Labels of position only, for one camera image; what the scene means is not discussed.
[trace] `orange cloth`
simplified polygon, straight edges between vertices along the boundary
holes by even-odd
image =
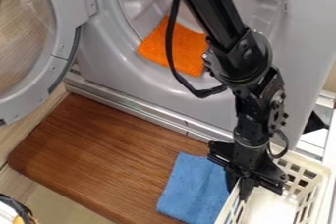
[[[146,59],[168,67],[165,37],[168,17],[165,17],[154,32],[138,48],[138,54]],[[201,55],[207,49],[205,35],[193,32],[176,23],[173,38],[174,65],[178,71],[199,77],[203,70]]]

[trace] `wooden floor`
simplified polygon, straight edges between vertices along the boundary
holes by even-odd
[[[9,164],[116,223],[177,223],[156,204],[180,151],[206,155],[207,147],[72,94]]]

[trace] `cable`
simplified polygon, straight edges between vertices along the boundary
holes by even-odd
[[[179,13],[180,0],[173,0],[170,17],[168,20],[168,26],[166,30],[166,54],[169,63],[169,67],[175,79],[182,84],[188,91],[198,98],[206,98],[210,95],[217,94],[226,90],[226,85],[216,86],[210,89],[197,90],[182,77],[175,68],[173,59],[173,34],[176,23],[176,18]]]
[[[271,158],[279,159],[279,158],[282,158],[284,155],[286,155],[286,153],[288,152],[289,140],[288,140],[287,136],[281,130],[278,130],[275,133],[281,138],[281,140],[284,141],[284,143],[286,144],[285,148],[279,154],[273,154],[273,152],[270,148],[270,143],[269,143],[268,146],[267,146],[267,150],[268,150],[268,153],[271,156]]]

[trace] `robotic arm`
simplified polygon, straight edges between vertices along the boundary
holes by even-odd
[[[232,0],[185,0],[207,34],[208,51],[204,65],[222,86],[195,90],[174,67],[172,36],[180,0],[173,0],[166,34],[167,58],[174,77],[199,98],[230,88],[236,97],[238,124],[234,143],[210,142],[209,160],[227,171],[230,187],[241,178],[240,197],[246,200],[254,186],[264,186],[282,194],[287,175],[273,163],[286,154],[288,140],[280,130],[286,125],[286,93],[280,71],[271,65],[272,50],[265,37],[251,31],[242,21]],[[270,139],[274,135],[286,143],[274,155]]]

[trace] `blue cloth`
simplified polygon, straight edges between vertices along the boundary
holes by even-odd
[[[157,210],[186,223],[212,224],[228,196],[222,167],[180,153]]]

